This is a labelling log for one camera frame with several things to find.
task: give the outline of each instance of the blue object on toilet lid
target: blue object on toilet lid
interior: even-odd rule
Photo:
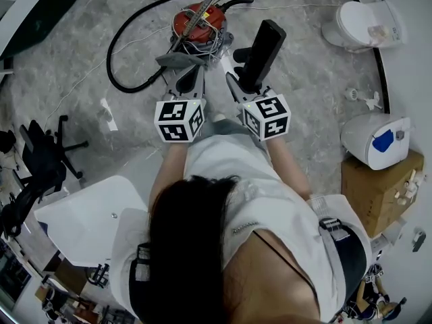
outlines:
[[[379,137],[375,137],[375,139],[372,141],[372,145],[374,148],[376,148],[380,153],[385,153],[387,149],[392,145],[394,142],[394,135],[392,130],[387,130]]]

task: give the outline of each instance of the toilet lid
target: toilet lid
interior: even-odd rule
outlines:
[[[363,3],[350,1],[343,4],[339,12],[339,22],[346,33],[354,40],[369,45],[372,41],[368,28],[376,26],[372,9]]]

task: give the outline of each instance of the black hose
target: black hose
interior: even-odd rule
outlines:
[[[150,86],[151,84],[153,84],[156,81],[156,79],[166,70],[166,67],[161,67],[144,84],[141,84],[140,86],[137,86],[136,88],[128,88],[126,86],[121,85],[114,78],[113,70],[112,70],[112,67],[111,67],[111,58],[112,58],[112,54],[113,54],[113,50],[114,50],[115,44],[117,43],[118,39],[122,35],[123,31],[128,27],[128,25],[130,23],[132,23],[138,16],[140,16],[144,12],[147,12],[148,10],[150,10],[150,9],[156,7],[156,6],[162,5],[163,3],[167,3],[168,1],[172,1],[172,0],[158,0],[158,1],[155,1],[154,3],[151,3],[150,5],[147,5],[147,6],[143,7],[142,9],[138,10],[132,16],[130,16],[128,20],[126,20],[126,22],[120,27],[120,29],[114,35],[113,40],[111,41],[111,44],[108,47],[108,53],[107,53],[107,74],[108,74],[109,81],[117,89],[119,89],[120,91],[125,92],[127,94],[134,94],[135,92],[144,90],[145,88],[147,88],[148,86]],[[233,1],[229,1],[227,3],[224,3],[221,6],[221,9],[225,12],[232,5],[237,5],[239,3],[252,3],[253,1],[254,0],[233,0]]]

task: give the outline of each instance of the gray marble floor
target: gray marble floor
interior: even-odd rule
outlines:
[[[118,28],[141,7],[156,0],[77,0],[47,39],[19,54],[14,61],[16,74],[0,92],[0,129],[18,129],[32,119],[55,129],[60,115],[68,114],[65,144],[88,139],[90,147],[72,152],[72,163],[86,173],[86,179],[100,176],[119,159],[149,146],[163,152],[153,126],[155,103],[165,91],[157,80],[149,89],[124,94],[108,80],[105,63],[65,97],[92,68],[104,60]],[[177,0],[139,17],[120,38],[118,45],[144,38],[170,25],[179,8],[200,0]],[[256,0],[255,7],[292,4],[340,4],[348,0]],[[346,156],[340,144],[340,129],[350,118],[368,111],[360,102],[348,102],[342,93],[355,87],[372,97],[381,92],[377,65],[372,51],[348,53],[326,42],[321,25],[332,18],[336,7],[290,7],[280,9],[230,9],[229,31],[234,34],[232,49],[250,46],[261,21],[272,19],[287,38],[267,77],[276,92],[284,94],[292,111],[287,141],[307,172],[314,191],[340,192],[340,162]],[[116,76],[130,86],[141,84],[157,69],[154,58],[169,48],[169,29],[130,45],[114,56]],[[222,75],[206,77],[208,98],[233,116],[232,99]],[[115,122],[117,130],[107,121]],[[21,151],[24,142],[18,140]],[[0,156],[0,164],[11,167],[13,157]],[[17,190],[7,170],[0,199]],[[34,220],[30,214],[29,221]],[[37,244],[49,245],[38,237]]]

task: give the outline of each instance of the fiducial marker cube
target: fiducial marker cube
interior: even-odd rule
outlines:
[[[159,101],[155,126],[164,142],[193,142],[204,124],[201,100]]]
[[[283,95],[243,103],[243,124],[260,140],[288,133],[291,111]]]

